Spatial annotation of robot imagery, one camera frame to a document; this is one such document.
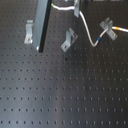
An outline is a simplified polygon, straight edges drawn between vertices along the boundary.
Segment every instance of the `white cable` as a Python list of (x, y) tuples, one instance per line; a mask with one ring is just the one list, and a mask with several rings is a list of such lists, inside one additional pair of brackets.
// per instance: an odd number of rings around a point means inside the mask
[(128, 32), (128, 29), (119, 28), (119, 27), (112, 27), (112, 29), (119, 30), (119, 31), (122, 31), (122, 32)]
[(70, 7), (57, 7), (57, 6), (52, 4), (52, 7), (54, 7), (57, 10), (60, 10), (60, 11), (74, 10), (74, 6), (70, 6)]
[[(55, 9), (57, 9), (57, 10), (62, 10), (62, 11), (74, 10), (74, 6), (70, 6), (70, 7), (57, 7), (57, 6), (55, 6), (54, 4), (51, 4), (51, 5), (52, 5), (53, 8), (55, 8)], [(87, 23), (86, 23), (86, 20), (85, 20), (84, 15), (83, 15), (83, 13), (82, 13), (81, 11), (80, 11), (80, 16), (81, 16), (81, 18), (82, 18), (82, 20), (83, 20), (83, 22), (84, 22), (84, 25), (85, 25), (85, 28), (86, 28), (86, 31), (87, 31), (87, 34), (88, 34), (88, 38), (89, 38), (89, 41), (90, 41), (91, 45), (92, 45), (93, 47), (96, 47), (97, 44), (99, 43), (101, 37), (106, 33), (107, 29), (104, 30), (104, 31), (100, 34), (98, 40), (97, 40), (97, 41), (95, 42), (95, 44), (94, 44), (94, 43), (92, 42), (92, 39), (91, 39), (91, 36), (90, 36), (90, 32), (89, 32), (89, 29), (88, 29), (88, 26), (87, 26)]]
[(83, 22), (84, 22), (84, 25), (85, 25), (85, 28), (86, 28), (86, 31), (87, 31), (87, 34), (88, 34), (89, 41), (90, 41), (91, 45), (92, 45), (93, 47), (96, 47), (97, 44), (98, 44), (98, 42), (99, 42), (99, 40), (100, 40), (100, 38), (106, 33), (107, 29), (104, 30), (104, 31), (100, 34), (100, 37), (98, 38), (98, 40), (97, 40), (96, 43), (94, 44), (94, 43), (92, 42), (92, 39), (91, 39), (91, 36), (90, 36), (90, 32), (89, 32), (89, 29), (88, 29), (88, 25), (87, 25), (87, 23), (86, 23), (86, 20), (85, 20), (85, 18), (84, 18), (84, 15), (83, 15), (83, 13), (82, 13), (81, 11), (80, 11), (80, 16), (81, 16), (81, 18), (82, 18), (82, 20), (83, 20)]

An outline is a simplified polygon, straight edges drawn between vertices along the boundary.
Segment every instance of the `black perforated table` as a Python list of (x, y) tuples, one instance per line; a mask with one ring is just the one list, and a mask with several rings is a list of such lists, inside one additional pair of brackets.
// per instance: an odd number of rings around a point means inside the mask
[[(80, 17), (52, 8), (38, 53), (24, 44), (37, 3), (0, 0), (0, 128), (127, 128), (128, 33), (117, 31), (114, 42), (105, 34), (93, 48)], [(83, 3), (81, 11), (94, 41), (107, 17), (128, 28), (128, 3)], [(70, 27), (79, 38), (64, 53), (60, 46)]]

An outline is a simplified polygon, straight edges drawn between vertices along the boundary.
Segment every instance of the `metal mount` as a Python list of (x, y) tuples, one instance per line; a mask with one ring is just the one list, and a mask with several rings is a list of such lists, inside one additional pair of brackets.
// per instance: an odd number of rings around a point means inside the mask
[(33, 26), (33, 20), (27, 20), (25, 44), (32, 44)]
[(61, 45), (62, 50), (66, 52), (77, 38), (78, 36), (75, 34), (75, 32), (69, 28), (69, 31), (66, 32), (66, 41)]
[(76, 16), (76, 17), (79, 17), (79, 6), (80, 6), (80, 0), (74, 0), (74, 7), (75, 7), (75, 9), (74, 9), (74, 15)]
[(108, 17), (105, 21), (102, 21), (100, 23), (100, 26), (103, 30), (108, 29), (108, 31), (106, 32), (108, 34), (108, 36), (114, 41), (117, 38), (116, 33), (112, 30), (112, 26), (113, 26), (113, 21), (110, 21), (110, 18)]

